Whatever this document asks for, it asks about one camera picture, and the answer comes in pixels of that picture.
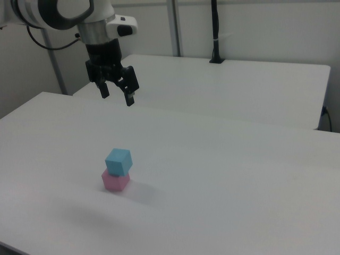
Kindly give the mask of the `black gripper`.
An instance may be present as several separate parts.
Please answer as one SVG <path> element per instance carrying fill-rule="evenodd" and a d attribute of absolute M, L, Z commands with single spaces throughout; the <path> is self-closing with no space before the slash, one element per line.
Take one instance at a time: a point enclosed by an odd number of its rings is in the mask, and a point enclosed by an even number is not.
<path fill-rule="evenodd" d="M 86 44 L 89 60 L 86 68 L 89 80 L 100 90 L 103 99 L 109 96 L 106 81 L 115 83 L 124 93 L 127 106 L 134 104 L 135 91 L 139 83 L 132 66 L 123 67 L 122 53 L 118 39 L 100 45 Z"/>

